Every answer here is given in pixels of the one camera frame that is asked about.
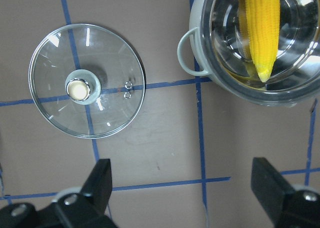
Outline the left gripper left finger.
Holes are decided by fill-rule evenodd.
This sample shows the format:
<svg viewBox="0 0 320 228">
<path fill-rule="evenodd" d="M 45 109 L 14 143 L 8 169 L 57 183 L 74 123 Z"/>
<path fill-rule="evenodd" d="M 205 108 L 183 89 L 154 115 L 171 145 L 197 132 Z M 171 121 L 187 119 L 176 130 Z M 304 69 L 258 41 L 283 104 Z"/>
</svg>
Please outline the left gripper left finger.
<svg viewBox="0 0 320 228">
<path fill-rule="evenodd" d="M 105 213 L 113 190 L 111 160 L 109 158 L 99 159 L 84 185 L 80 194 L 102 214 Z"/>
</svg>

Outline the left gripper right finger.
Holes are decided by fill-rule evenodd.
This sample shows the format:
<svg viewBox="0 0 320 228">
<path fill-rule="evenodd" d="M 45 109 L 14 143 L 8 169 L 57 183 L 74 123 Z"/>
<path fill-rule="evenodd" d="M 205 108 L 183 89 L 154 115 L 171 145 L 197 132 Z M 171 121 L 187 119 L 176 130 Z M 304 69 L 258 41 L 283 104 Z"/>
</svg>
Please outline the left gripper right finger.
<svg viewBox="0 0 320 228">
<path fill-rule="evenodd" d="M 295 189 L 264 157 L 252 160 L 250 186 L 271 222 L 277 223 Z"/>
</svg>

